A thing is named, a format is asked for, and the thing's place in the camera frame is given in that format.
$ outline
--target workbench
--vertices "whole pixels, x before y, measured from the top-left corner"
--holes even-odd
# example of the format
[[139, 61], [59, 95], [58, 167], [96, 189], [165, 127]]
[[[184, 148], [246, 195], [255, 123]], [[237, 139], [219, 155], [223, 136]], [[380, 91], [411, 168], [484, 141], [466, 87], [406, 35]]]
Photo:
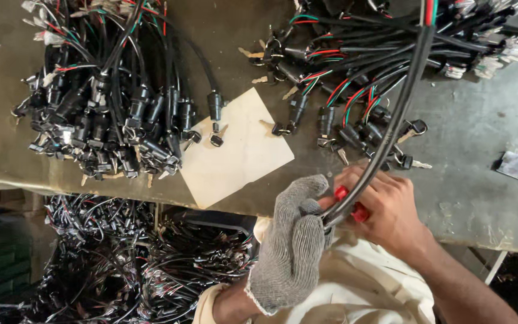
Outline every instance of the workbench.
[[[82, 173], [76, 163], [27, 149], [36, 132], [30, 129], [27, 118], [16, 124], [10, 110], [28, 95], [27, 86], [19, 80], [40, 68], [44, 47], [32, 41], [36, 30], [21, 21], [29, 14], [20, 4], [17, 0], [0, 1], [0, 188], [91, 192], [196, 207], [180, 174], [155, 179], [151, 188], [147, 187], [146, 173], [137, 179], [89, 179], [81, 186]], [[258, 40], [266, 40], [272, 28], [283, 26], [293, 11], [291, 0], [169, 1], [170, 17], [177, 17], [177, 24], [203, 49], [224, 97], [235, 99], [255, 86], [276, 121], [288, 118], [288, 104], [282, 97], [291, 85], [253, 85], [251, 81], [266, 72], [249, 64], [238, 47], [260, 51]], [[517, 26], [518, 16], [510, 23]], [[207, 80], [195, 56], [188, 49], [183, 52], [199, 117], [203, 118], [207, 114]], [[285, 137], [295, 155], [292, 162], [210, 209], [271, 216], [275, 197], [292, 180], [315, 173], [329, 177], [339, 173], [343, 165], [338, 156], [316, 144], [317, 102], [322, 100], [323, 95], [315, 91], [298, 134]], [[402, 149], [433, 168], [398, 173], [413, 180], [419, 216], [436, 238], [518, 251], [518, 180], [491, 170], [503, 151], [518, 151], [518, 63], [491, 80], [423, 80], [407, 118], [423, 119], [429, 131], [409, 139]], [[347, 155], [351, 161], [360, 158], [349, 149]]]

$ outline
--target cable bundle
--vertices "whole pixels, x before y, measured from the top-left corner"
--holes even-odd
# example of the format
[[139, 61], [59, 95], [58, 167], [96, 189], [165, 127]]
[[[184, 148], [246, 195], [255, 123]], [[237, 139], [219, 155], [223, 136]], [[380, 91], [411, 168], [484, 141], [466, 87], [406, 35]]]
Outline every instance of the cable bundle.
[[302, 96], [320, 85], [330, 93], [326, 107], [344, 104], [343, 127], [355, 102], [364, 104], [360, 118], [366, 123], [372, 110], [407, 76], [415, 37], [423, 25], [436, 30], [427, 65], [443, 77], [460, 79], [472, 70], [491, 78], [503, 63], [518, 62], [518, 29], [506, 25], [518, 14], [518, 1], [469, 0], [439, 6], [430, 0], [420, 16], [398, 18], [387, 11], [388, 2], [376, 5], [369, 0], [369, 4], [369, 16], [357, 14], [354, 4], [332, 16], [318, 1], [303, 2], [289, 28], [273, 35], [272, 46], [266, 49], [269, 61], [261, 61], [281, 77], [296, 81]]
[[[424, 0], [421, 13], [393, 17], [389, 3], [300, 1], [289, 26], [272, 34], [261, 59], [270, 82], [287, 78], [298, 92], [291, 99], [290, 121], [273, 128], [275, 135], [293, 133], [308, 96], [317, 86], [329, 94], [320, 108], [320, 146], [334, 150], [349, 145], [371, 158], [361, 179], [349, 195], [327, 210], [322, 217], [326, 228], [337, 224], [342, 213], [361, 194], [385, 159], [392, 157], [402, 168], [410, 168], [413, 158], [396, 146], [406, 134], [423, 131], [402, 127], [413, 90], [423, 74], [460, 79], [473, 71], [491, 78], [501, 62], [518, 61], [518, 28], [507, 25], [518, 14], [518, 1], [473, 0], [455, 2]], [[382, 107], [386, 95], [403, 82], [399, 100], [392, 111]], [[362, 113], [351, 124], [351, 108], [362, 103]], [[343, 112], [337, 126], [338, 137], [329, 134], [334, 106]]]
[[242, 232], [171, 220], [154, 228], [155, 203], [57, 195], [47, 210], [58, 246], [34, 294], [0, 304], [0, 323], [186, 323], [201, 292], [256, 261]]
[[31, 95], [12, 114], [31, 115], [39, 132], [29, 148], [79, 162], [98, 180], [123, 171], [175, 174], [180, 141], [198, 142], [196, 115], [177, 48], [186, 41], [211, 85], [210, 114], [220, 120], [223, 99], [201, 50], [167, 18], [159, 0], [27, 0], [35, 14], [24, 21], [40, 29], [45, 63], [23, 80]]

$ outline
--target glove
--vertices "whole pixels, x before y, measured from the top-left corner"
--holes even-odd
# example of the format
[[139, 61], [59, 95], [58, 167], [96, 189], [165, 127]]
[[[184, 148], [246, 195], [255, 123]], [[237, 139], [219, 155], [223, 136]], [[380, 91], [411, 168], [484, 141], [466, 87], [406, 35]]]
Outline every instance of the glove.
[[329, 184], [323, 175], [295, 180], [277, 196], [275, 215], [245, 292], [265, 315], [304, 301], [319, 280], [325, 245], [319, 204]]

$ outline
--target white wire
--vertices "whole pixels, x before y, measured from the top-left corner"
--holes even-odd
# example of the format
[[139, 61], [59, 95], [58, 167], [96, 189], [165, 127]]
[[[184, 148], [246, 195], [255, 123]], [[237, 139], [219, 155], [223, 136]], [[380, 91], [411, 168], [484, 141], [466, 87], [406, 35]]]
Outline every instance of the white wire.
[[421, 0], [421, 21], [419, 22], [419, 26], [423, 26], [425, 24], [425, 2], [427, 0]]

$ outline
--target white paper sheet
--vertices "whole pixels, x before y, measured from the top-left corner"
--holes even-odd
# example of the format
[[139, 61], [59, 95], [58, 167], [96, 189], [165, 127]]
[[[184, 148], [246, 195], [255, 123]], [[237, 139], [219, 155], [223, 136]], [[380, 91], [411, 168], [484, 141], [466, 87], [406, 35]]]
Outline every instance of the white paper sheet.
[[273, 136], [260, 120], [273, 123], [252, 88], [222, 109], [220, 129], [229, 127], [220, 148], [209, 142], [210, 118], [193, 127], [203, 139], [183, 154], [181, 175], [199, 208], [213, 205], [295, 158], [283, 137]]

